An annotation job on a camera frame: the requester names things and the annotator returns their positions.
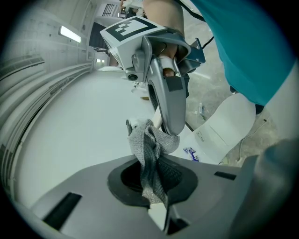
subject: black slot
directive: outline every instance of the black slot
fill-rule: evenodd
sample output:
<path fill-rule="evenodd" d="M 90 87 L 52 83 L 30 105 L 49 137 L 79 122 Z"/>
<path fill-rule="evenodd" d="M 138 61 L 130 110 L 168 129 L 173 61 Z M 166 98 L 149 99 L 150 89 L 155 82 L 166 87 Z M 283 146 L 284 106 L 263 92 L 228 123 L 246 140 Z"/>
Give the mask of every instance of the black slot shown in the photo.
<path fill-rule="evenodd" d="M 60 230 L 68 216 L 81 199 L 81 195 L 69 192 L 52 211 L 44 218 L 44 222 L 56 230 Z"/>
<path fill-rule="evenodd" d="M 224 173 L 224 172 L 216 172 L 216 173 L 214 173 L 214 175 L 218 176 L 218 177 L 223 177 L 223 178 L 226 178 L 229 180 L 235 180 L 235 177 L 237 177 L 234 174 L 229 174 L 229 173 Z"/>
<path fill-rule="evenodd" d="M 182 80 L 180 77 L 164 77 L 164 79 L 168 86 L 169 92 L 183 89 Z"/>
<path fill-rule="evenodd" d="M 142 195 L 142 185 L 140 182 L 141 164 L 139 161 L 132 164 L 130 167 L 123 170 L 121 173 L 121 180 L 131 190 Z"/>
<path fill-rule="evenodd" d="M 187 226 L 188 224 L 183 219 L 170 219 L 167 234 L 174 234 Z"/>

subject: white wall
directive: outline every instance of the white wall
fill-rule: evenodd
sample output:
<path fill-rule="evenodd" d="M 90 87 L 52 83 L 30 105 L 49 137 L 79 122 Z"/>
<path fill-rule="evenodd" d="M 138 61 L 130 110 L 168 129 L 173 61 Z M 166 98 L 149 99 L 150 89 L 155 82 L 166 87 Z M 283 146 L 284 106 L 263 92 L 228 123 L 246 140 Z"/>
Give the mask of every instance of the white wall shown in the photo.
<path fill-rule="evenodd" d="M 120 1 L 108 1 L 108 0 L 103 0 L 101 2 L 101 5 L 99 7 L 99 9 L 97 10 L 97 13 L 96 13 L 96 18 L 97 17 L 102 17 L 103 16 L 103 13 L 104 13 L 104 10 L 105 10 L 105 7 L 107 4 L 114 4 L 115 6 L 113 7 L 112 9 L 112 12 L 111 12 L 111 16 L 110 17 L 114 17 L 115 16 L 115 13 L 119 10 L 119 5 L 120 5 Z"/>
<path fill-rule="evenodd" d="M 100 59 L 101 61 L 104 60 L 105 62 L 104 63 L 103 62 L 99 63 L 99 62 L 97 62 L 97 59 Z M 99 68 L 102 68 L 104 66 L 109 65 L 109 61 L 110 61 L 110 57 L 106 53 L 104 53 L 104 52 L 96 52 L 95 53 L 94 62 L 95 62 L 95 69 L 96 70 L 99 69 Z"/>
<path fill-rule="evenodd" d="M 97 3 L 98 0 L 37 1 L 36 6 L 20 19 L 1 60 L 40 54 L 48 72 L 85 63 L 88 55 L 87 38 Z M 59 35 L 62 25 L 81 36 L 81 43 Z"/>

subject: human hand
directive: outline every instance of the human hand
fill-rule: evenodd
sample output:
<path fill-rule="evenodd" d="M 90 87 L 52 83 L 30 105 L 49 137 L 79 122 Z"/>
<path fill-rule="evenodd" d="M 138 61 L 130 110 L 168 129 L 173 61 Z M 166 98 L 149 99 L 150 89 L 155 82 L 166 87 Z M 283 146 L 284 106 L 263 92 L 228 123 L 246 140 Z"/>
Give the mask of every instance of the human hand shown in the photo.
<path fill-rule="evenodd" d="M 121 0 L 121 3 L 120 3 L 120 9 L 122 8 L 122 5 L 123 5 L 123 2 L 124 2 L 125 0 Z"/>
<path fill-rule="evenodd" d="M 172 43 L 168 43 L 167 47 L 161 52 L 159 56 L 167 56 L 171 59 L 174 58 L 176 52 L 178 50 L 178 46 Z M 166 77 L 174 76 L 174 71 L 170 68 L 163 69 L 163 75 Z"/>

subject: floor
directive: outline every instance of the floor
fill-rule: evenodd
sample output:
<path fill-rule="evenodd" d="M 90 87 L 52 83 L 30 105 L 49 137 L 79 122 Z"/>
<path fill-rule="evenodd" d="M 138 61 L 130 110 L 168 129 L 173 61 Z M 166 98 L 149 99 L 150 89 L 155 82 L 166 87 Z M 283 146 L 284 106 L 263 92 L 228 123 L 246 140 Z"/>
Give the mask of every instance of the floor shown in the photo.
<path fill-rule="evenodd" d="M 213 36 L 206 23 L 194 19 L 185 10 L 184 21 L 185 39 L 189 44 L 192 44 L 197 37 L 203 45 Z M 188 85 L 190 96 L 186 103 L 186 121 L 193 129 L 205 122 L 205 119 L 198 114 L 200 102 L 204 106 L 204 117 L 208 119 L 231 95 L 214 40 L 205 47 L 204 54 L 206 62 L 190 75 Z M 240 167 L 246 157 L 262 153 L 268 146 L 279 140 L 276 127 L 265 109 L 257 115 L 249 135 L 252 133 L 254 135 L 243 140 L 241 149 L 239 143 L 227 154 L 223 164 Z"/>

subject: person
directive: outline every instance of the person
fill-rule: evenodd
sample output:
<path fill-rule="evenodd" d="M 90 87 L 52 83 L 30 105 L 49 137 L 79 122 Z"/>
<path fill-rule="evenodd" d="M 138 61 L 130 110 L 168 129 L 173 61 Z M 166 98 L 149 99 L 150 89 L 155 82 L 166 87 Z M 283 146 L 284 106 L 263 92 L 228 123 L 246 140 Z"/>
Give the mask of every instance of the person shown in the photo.
<path fill-rule="evenodd" d="M 191 1 L 214 35 L 231 88 L 263 108 L 295 64 L 295 54 L 280 29 L 252 1 Z M 149 20 L 184 35 L 182 7 L 175 0 L 144 0 L 143 7 Z M 177 48 L 168 44 L 161 55 L 173 58 Z M 165 70 L 165 75 L 173 75 L 172 70 Z"/>
<path fill-rule="evenodd" d="M 144 9 L 143 8 L 139 8 L 139 9 L 133 9 L 133 13 L 135 13 L 137 16 L 144 16 Z"/>
<path fill-rule="evenodd" d="M 120 8 L 122 7 L 131 7 L 134 9 L 143 8 L 142 0 L 120 0 Z"/>

